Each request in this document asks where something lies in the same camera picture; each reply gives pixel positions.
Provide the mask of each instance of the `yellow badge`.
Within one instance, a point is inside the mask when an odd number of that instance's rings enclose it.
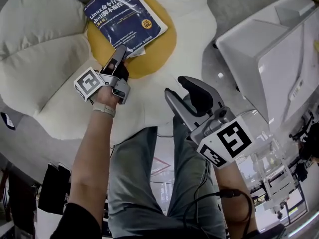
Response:
[[[152,22],[149,19],[144,19],[142,21],[142,27],[146,29],[150,29],[152,27]]]

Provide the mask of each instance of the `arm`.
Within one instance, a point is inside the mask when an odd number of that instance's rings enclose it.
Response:
[[[219,189],[238,189],[250,196],[249,190],[241,176],[236,162],[233,162],[223,169],[215,169],[215,173]],[[249,212],[246,198],[242,195],[233,198],[222,198],[221,202],[230,238],[241,239],[248,222],[247,215]],[[252,202],[252,204],[253,211],[247,233],[257,230],[254,203]]]
[[[112,94],[111,87],[102,87],[96,101],[115,109],[119,99]],[[100,226],[109,181],[112,123],[109,114],[92,112],[72,168],[69,203],[86,209]]]

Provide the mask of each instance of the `floor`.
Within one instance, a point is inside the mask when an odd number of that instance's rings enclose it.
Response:
[[[208,5],[218,23],[216,37],[274,1],[276,0],[208,0]],[[225,61],[212,45],[209,45],[203,54],[202,75],[205,82],[217,89],[225,104],[235,115],[253,109],[251,104],[236,91],[235,82]],[[0,111],[4,107],[5,104],[0,100]],[[302,113],[303,111],[300,111],[291,118],[277,135],[283,150],[290,158],[297,155],[298,149],[289,141],[288,134],[296,126]],[[269,135],[267,125],[258,113],[250,111],[244,115],[244,120],[253,136]],[[171,136],[171,123],[159,128],[156,158],[152,168],[151,186],[164,212],[168,209],[174,183],[174,143]],[[28,116],[22,118],[17,131],[11,131],[0,123],[0,152],[23,172],[39,182],[43,180],[49,161],[62,162],[71,167],[79,144],[80,140],[52,139],[38,122]],[[240,167],[246,178],[253,176],[251,161],[242,162],[241,160],[239,163],[241,163]]]

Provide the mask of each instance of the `grey floor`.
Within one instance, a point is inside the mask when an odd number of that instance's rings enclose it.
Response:
[[[216,37],[274,1],[276,0],[208,0],[208,5],[218,23]],[[227,76],[225,86],[231,91],[227,95],[240,95],[235,91],[234,81],[225,62],[218,50],[213,49],[211,45],[204,52],[202,67],[205,78],[209,78],[212,69],[223,71]],[[226,96],[224,93],[220,94],[222,98]],[[249,107],[249,104],[242,99],[238,99],[238,102],[236,105],[238,112]],[[0,111],[4,107],[5,104],[0,100]],[[38,122],[28,116],[22,118],[17,131],[7,129],[4,123],[0,122],[0,152],[38,182],[42,182],[50,160],[58,160],[71,166],[79,144],[80,140],[52,139]]]

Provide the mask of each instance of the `forearm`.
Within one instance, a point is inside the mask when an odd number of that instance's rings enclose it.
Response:
[[[90,211],[99,223],[108,186],[112,123],[109,114],[92,112],[72,168],[69,202]]]
[[[216,169],[215,173],[219,189],[238,189],[250,197],[250,192],[245,184],[244,179],[242,178],[236,162],[233,162],[231,165],[221,170]],[[222,207],[227,225],[231,225],[233,228],[236,228],[236,232],[239,232],[238,230],[240,230],[239,234],[242,236],[244,225],[246,225],[248,221],[247,218],[249,214],[247,199],[242,195],[233,198],[223,198]],[[252,219],[248,232],[257,229],[254,205],[251,217]]]

